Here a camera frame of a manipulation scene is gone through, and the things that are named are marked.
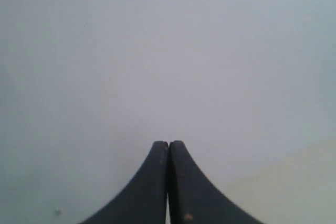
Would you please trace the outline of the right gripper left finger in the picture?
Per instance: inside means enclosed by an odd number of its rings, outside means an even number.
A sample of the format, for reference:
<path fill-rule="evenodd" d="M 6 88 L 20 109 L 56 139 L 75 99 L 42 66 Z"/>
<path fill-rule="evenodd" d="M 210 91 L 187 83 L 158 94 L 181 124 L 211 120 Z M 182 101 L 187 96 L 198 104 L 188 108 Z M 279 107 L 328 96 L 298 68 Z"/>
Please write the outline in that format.
<path fill-rule="evenodd" d="M 168 154 L 167 142 L 154 142 L 143 164 L 129 183 L 83 223 L 165 223 Z"/>

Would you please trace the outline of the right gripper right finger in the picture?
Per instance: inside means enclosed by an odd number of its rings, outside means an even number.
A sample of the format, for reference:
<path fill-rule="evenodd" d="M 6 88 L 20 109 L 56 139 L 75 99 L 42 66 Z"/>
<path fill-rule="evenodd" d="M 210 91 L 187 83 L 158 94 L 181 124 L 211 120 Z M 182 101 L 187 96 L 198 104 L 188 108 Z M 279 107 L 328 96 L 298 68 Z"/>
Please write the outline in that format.
<path fill-rule="evenodd" d="M 261 223 L 211 183 L 182 141 L 169 145 L 167 185 L 171 223 Z"/>

